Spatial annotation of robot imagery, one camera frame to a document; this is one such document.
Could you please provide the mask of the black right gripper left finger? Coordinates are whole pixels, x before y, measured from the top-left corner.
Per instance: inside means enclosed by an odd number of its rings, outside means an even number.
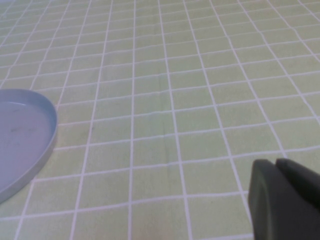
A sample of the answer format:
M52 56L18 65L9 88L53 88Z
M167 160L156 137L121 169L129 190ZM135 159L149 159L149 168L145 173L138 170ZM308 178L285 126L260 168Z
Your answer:
M252 164L248 205L256 240L318 240L320 201L306 201L276 162Z

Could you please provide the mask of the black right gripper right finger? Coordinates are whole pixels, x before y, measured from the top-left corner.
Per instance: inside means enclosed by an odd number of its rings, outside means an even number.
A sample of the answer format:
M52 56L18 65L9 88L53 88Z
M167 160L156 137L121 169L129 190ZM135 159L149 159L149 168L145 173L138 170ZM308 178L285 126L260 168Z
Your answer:
M287 158L277 159L276 167L307 202L320 201L320 175L318 173Z

